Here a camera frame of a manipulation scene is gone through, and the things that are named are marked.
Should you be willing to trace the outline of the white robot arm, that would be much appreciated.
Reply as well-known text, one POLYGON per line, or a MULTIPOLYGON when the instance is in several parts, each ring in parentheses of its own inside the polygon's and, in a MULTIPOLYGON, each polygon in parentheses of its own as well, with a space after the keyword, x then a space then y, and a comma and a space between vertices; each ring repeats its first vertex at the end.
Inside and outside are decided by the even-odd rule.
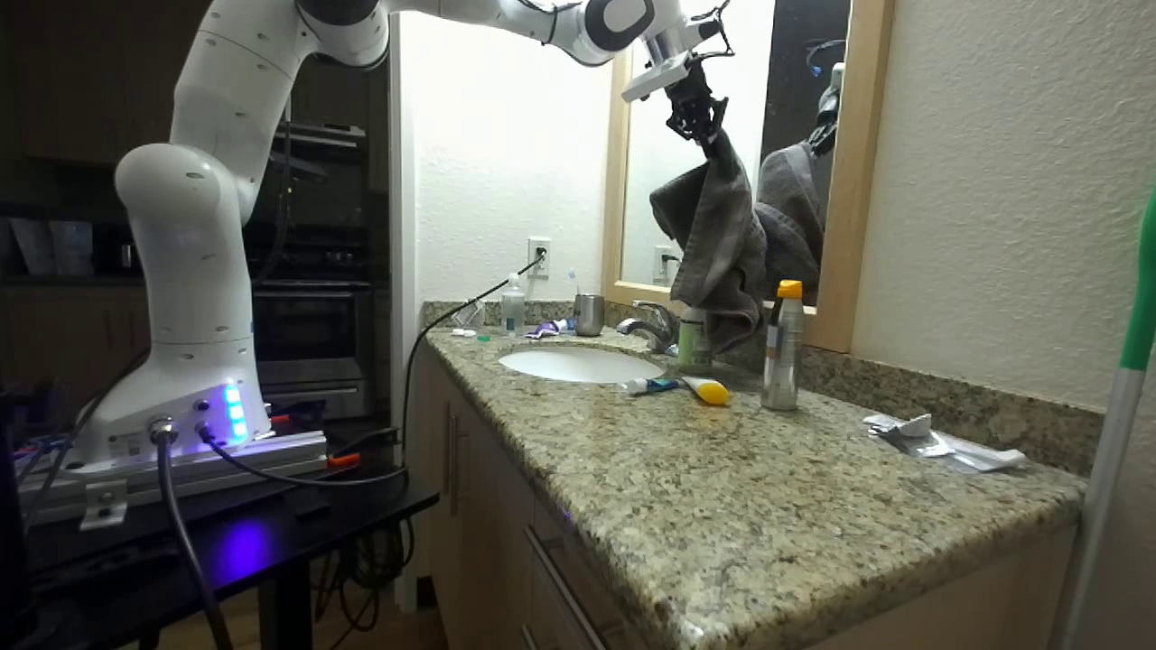
POLYGON ((725 35, 724 15, 684 0, 211 0, 172 86, 170 133, 115 161, 146 273, 150 357, 80 417, 80 467, 151 463, 156 422, 188 457, 211 442, 270 438, 242 226, 304 62, 378 62, 401 11, 507 27, 590 70, 645 47, 647 71, 630 89, 670 92, 687 141, 724 129, 725 105, 701 71, 704 47, 725 35))

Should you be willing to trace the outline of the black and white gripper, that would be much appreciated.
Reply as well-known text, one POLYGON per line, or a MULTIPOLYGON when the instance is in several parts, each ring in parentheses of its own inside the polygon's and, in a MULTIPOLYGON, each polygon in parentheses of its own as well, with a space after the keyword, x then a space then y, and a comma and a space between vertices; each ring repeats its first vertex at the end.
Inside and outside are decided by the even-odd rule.
POLYGON ((701 145, 701 121, 713 121, 713 138, 725 133, 730 97, 720 101, 704 79, 704 62, 713 59, 707 38, 720 38, 720 59, 730 59, 725 6, 730 0, 713 0, 707 6, 687 6, 687 0, 647 0, 653 6, 651 24, 638 42, 647 66, 620 89, 624 101, 647 101, 664 92, 684 141, 701 145))

